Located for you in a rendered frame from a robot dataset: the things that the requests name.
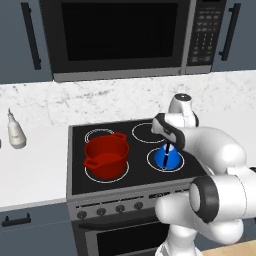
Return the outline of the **black microwave door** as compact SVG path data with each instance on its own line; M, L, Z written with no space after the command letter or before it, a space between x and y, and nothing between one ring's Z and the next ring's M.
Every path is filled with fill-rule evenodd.
M52 71L175 68L191 0L39 0Z

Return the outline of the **white bottle with spout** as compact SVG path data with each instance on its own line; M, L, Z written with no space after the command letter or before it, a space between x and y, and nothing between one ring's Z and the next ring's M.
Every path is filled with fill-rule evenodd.
M9 143L14 149L26 146L27 138L11 110L8 110L8 135Z

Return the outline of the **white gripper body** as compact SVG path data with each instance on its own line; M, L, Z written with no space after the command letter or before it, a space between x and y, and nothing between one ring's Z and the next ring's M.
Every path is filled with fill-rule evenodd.
M151 132L162 135L168 142L176 148L185 147L185 135L174 125L165 120L164 113L158 113L152 120Z

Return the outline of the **steel stove with black hob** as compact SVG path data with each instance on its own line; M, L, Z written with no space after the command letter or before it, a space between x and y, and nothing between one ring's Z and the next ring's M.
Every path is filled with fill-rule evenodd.
M114 123L76 125L68 128L67 205L73 221L118 222L155 216L156 200L171 193L186 192L191 181L206 174L195 157L185 151L179 153L181 162L174 170L156 165L154 153L164 144L164 138L151 132L149 119ZM115 179L105 180L94 176L84 166L86 144L95 137L120 132L126 135L130 146L126 169ZM134 204L142 202L136 210ZM123 213L116 206L124 205ZM106 209L104 216L96 210ZM86 211L84 220L77 218Z

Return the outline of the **grey-blue cupboard door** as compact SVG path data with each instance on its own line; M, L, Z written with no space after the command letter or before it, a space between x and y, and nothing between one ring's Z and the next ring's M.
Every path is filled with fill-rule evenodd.
M31 8L41 69L35 70L21 10L21 2ZM0 84L45 82L52 72L43 29L39 0L0 0Z
M222 61L219 52L223 50L231 19L229 9L240 3L229 56ZM227 0L220 28L218 44L212 66L213 72L256 70L256 0Z

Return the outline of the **black oven door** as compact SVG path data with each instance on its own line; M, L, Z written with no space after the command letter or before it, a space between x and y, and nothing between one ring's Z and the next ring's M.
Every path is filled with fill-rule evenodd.
M169 230L159 221L101 231L81 229L83 223L96 222L72 222L78 256L154 256Z

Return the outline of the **steel and black microwave oven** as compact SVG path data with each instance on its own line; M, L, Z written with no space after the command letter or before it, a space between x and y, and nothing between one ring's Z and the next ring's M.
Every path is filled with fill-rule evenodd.
M175 68L57 73L57 82L206 74L211 71L226 0L191 0L182 63Z

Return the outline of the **grey-blue drawer front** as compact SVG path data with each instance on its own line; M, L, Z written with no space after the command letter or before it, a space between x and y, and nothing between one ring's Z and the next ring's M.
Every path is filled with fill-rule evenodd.
M31 222L3 227L6 216ZM66 203L0 211L0 256L77 256Z

